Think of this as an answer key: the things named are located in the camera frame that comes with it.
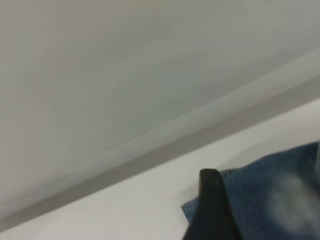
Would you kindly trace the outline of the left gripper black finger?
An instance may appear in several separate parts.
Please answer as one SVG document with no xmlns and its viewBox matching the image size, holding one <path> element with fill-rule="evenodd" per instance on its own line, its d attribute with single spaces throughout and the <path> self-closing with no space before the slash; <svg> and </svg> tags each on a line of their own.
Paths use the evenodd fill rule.
<svg viewBox="0 0 320 240">
<path fill-rule="evenodd" d="M 241 240 L 222 176 L 216 169 L 199 172 L 198 204 L 185 240 Z"/>
</svg>

